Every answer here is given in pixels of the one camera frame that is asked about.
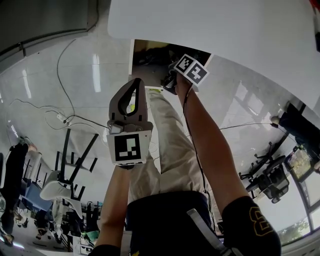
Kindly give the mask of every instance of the white table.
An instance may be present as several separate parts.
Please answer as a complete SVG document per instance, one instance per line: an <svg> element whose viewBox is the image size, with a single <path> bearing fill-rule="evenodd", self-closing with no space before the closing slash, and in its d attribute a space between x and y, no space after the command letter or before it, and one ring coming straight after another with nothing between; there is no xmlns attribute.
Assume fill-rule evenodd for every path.
<svg viewBox="0 0 320 256"><path fill-rule="evenodd" d="M320 113L320 53L308 0L112 0L108 32L229 59Z"/></svg>

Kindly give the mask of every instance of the forearm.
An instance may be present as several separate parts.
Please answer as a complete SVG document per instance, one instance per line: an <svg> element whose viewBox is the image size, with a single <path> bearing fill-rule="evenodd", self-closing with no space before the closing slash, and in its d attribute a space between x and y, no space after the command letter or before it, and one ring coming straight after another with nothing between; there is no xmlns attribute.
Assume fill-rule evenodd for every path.
<svg viewBox="0 0 320 256"><path fill-rule="evenodd" d="M101 233L98 245L121 246L126 220L130 170L115 166L101 210Z"/></svg>
<svg viewBox="0 0 320 256"><path fill-rule="evenodd" d="M179 83L176 87L182 107L189 87L190 85L185 83ZM185 114L203 172L222 213L229 203L247 196L248 193L236 172L233 156L224 135L193 90L187 98Z"/></svg>

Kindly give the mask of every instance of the khaki pants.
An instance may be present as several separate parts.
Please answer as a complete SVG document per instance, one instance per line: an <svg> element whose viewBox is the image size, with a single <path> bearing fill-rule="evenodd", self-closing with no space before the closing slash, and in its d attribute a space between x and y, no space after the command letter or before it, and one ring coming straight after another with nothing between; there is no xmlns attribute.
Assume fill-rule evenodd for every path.
<svg viewBox="0 0 320 256"><path fill-rule="evenodd" d="M198 191L203 177L194 146L184 134L178 113L162 93L147 90L147 99L158 131L161 172L149 154L145 164L132 169L128 202L160 193Z"/></svg>

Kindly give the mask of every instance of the black shirt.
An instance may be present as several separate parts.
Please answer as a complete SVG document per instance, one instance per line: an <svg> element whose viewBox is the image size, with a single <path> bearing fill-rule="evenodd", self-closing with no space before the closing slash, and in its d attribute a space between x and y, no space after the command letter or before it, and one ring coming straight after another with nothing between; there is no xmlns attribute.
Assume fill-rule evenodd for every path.
<svg viewBox="0 0 320 256"><path fill-rule="evenodd" d="M211 228L207 199L199 192L163 193L130 203L127 209L127 230L132 231L130 254L219 255L187 214L193 208ZM281 255L277 233L249 196L225 207L222 219L226 247L237 248L244 256ZM90 253L90 256L107 255L119 256L120 249L100 245Z"/></svg>

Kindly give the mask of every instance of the power strip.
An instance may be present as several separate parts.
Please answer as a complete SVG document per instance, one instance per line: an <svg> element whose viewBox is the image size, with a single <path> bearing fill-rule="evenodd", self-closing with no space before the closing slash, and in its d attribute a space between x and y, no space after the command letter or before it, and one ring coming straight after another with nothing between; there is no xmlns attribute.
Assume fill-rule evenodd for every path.
<svg viewBox="0 0 320 256"><path fill-rule="evenodd" d="M71 121L61 113L57 114L56 118L58 118L62 123L66 124L67 126L70 126L72 124Z"/></svg>

